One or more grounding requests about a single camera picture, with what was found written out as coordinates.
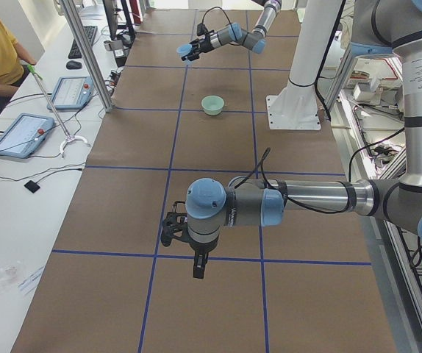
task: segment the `computer mouse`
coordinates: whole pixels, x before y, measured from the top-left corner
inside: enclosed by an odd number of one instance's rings
[[[65,68],[68,70],[78,70],[82,68],[82,63],[76,60],[69,60],[67,64],[65,64]]]

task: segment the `person's arm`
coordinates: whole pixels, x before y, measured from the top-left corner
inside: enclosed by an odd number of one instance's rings
[[[12,97],[18,87],[10,85],[0,85],[0,97]]]
[[[27,63],[31,65],[36,65],[36,60],[29,54],[29,52],[20,44],[16,43],[13,45],[17,55],[20,59],[25,60]]]

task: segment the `light green bowl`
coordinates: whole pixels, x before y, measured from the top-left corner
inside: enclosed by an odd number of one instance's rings
[[[201,100],[201,106],[208,115],[219,114],[224,107],[224,100],[220,96],[208,96]]]

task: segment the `white pillar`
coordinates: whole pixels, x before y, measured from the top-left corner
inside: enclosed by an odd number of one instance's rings
[[[319,130],[314,87],[343,0],[309,0],[289,80],[278,96],[267,96],[270,129]]]

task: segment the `white desk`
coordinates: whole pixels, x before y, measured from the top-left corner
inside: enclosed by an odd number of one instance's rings
[[[98,38],[106,21],[98,16],[96,19],[88,17],[84,19],[84,24],[97,25]],[[104,49],[103,41],[106,39],[106,36],[101,36],[93,48],[105,79],[111,70],[116,69],[112,53]],[[60,76],[88,76],[85,66],[80,70],[65,68],[71,43],[71,31],[65,26],[36,66],[48,92],[52,92]],[[33,93],[40,93],[40,89],[34,78],[29,76],[14,98]],[[20,99],[10,104],[0,115],[0,130],[5,130],[20,113],[54,117],[46,109],[46,100],[42,96],[32,98]],[[101,116],[104,114],[102,107],[98,96],[94,97],[77,116],[82,124],[79,135],[86,137],[90,143],[95,140],[101,125]],[[72,114],[61,113],[61,116],[69,118]],[[74,119],[66,125],[71,133],[79,127]],[[56,128],[35,154],[56,155],[64,138],[61,128]],[[17,179],[52,167],[83,163],[90,149],[83,142],[76,141],[66,147],[64,158],[14,160],[0,157],[0,176]],[[65,171],[49,176],[40,182],[41,189],[36,193],[30,193],[23,187],[27,180],[0,180],[0,268],[21,261],[24,264],[24,277],[27,277],[46,264],[81,174],[79,171]],[[31,179],[38,180],[41,177],[42,175]],[[0,288],[0,353],[10,352],[33,295],[34,291],[24,296],[16,285],[5,291]]]

